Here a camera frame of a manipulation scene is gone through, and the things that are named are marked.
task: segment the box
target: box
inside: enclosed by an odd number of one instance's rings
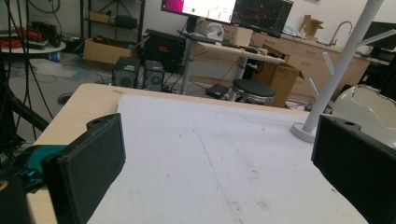
[[[82,58],[86,61],[115,65],[120,56],[135,58],[136,50],[130,49],[131,46],[134,46],[134,43],[101,36],[93,37],[85,40]]]
[[[90,11],[90,21],[108,23],[110,17],[99,11]]]
[[[299,69],[287,63],[264,63],[259,73],[253,72],[251,79],[266,84],[276,91],[275,100],[265,105],[284,108],[297,77],[304,79]]]
[[[253,31],[243,27],[234,27],[230,42],[236,46],[248,47]]]
[[[323,29],[321,24],[323,21],[318,21],[315,19],[311,18],[311,15],[305,15],[302,28],[304,29],[305,32],[305,38],[310,41],[316,42],[315,34],[318,29]]]

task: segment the white wall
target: white wall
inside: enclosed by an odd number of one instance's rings
[[[12,14],[17,26],[19,26],[20,20],[19,20],[19,13],[18,13],[18,5],[17,5],[16,1],[10,1],[10,10],[11,10],[11,14]],[[22,24],[26,23],[25,11],[26,11],[25,1],[21,1],[21,22],[22,22]],[[7,30],[7,29],[8,29],[7,6],[6,6],[5,1],[0,1],[0,30]]]
[[[42,9],[50,10],[50,3],[48,1],[31,0]],[[107,0],[92,0],[94,7],[99,9],[106,5]],[[140,9],[140,2],[138,0],[123,1],[124,4],[132,10],[133,14],[138,18]],[[359,19],[361,12],[367,0],[294,0],[294,5],[290,13],[287,24],[298,30],[301,28],[304,15],[312,15],[314,19],[323,21],[323,29],[318,30],[317,37],[323,42],[329,42],[335,32],[338,24],[342,21],[351,21],[354,24]],[[79,0],[61,0],[61,9],[57,12],[58,18],[63,28],[64,33],[79,35]],[[375,21],[387,21],[396,23],[394,16],[394,8],[396,8],[396,1],[384,0],[380,10],[378,11]],[[1,19],[4,18],[5,8],[1,7]],[[43,14],[36,9],[30,7],[31,21],[48,21],[56,24],[56,20],[52,14]],[[153,29],[168,34],[176,34],[177,30],[183,28],[186,22],[185,16],[175,15],[161,11],[161,0],[147,0],[144,29]],[[104,33],[109,37],[113,36],[114,30],[105,26],[96,26],[94,33]],[[337,35],[337,45],[343,47],[348,39],[348,26],[341,27]],[[136,32],[123,31],[124,36],[121,38],[130,39],[131,36],[136,35]]]

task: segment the monitor screen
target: monitor screen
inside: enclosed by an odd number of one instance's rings
[[[292,5],[288,0],[236,0],[232,23],[280,37]]]
[[[235,0],[163,0],[162,11],[230,23]]]
[[[367,38],[373,37],[375,35],[380,35],[382,33],[385,33],[386,31],[393,30],[393,29],[396,30],[395,23],[373,21],[371,23],[369,29],[367,30],[366,35],[364,36],[363,39],[367,39]],[[396,48],[396,35],[391,35],[386,38],[377,40],[375,42],[368,44],[368,46],[377,47],[380,49],[394,50]]]

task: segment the teal object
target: teal object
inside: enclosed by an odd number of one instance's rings
[[[41,161],[49,155],[56,154],[64,150],[66,145],[43,145],[37,147],[37,149],[30,156],[26,168],[36,169],[40,174],[43,175],[43,168],[41,167]]]

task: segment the office chair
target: office chair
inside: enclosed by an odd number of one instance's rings
[[[235,79],[231,89],[239,96],[236,102],[243,100],[251,103],[269,103],[276,97],[276,92],[271,87],[249,79]]]

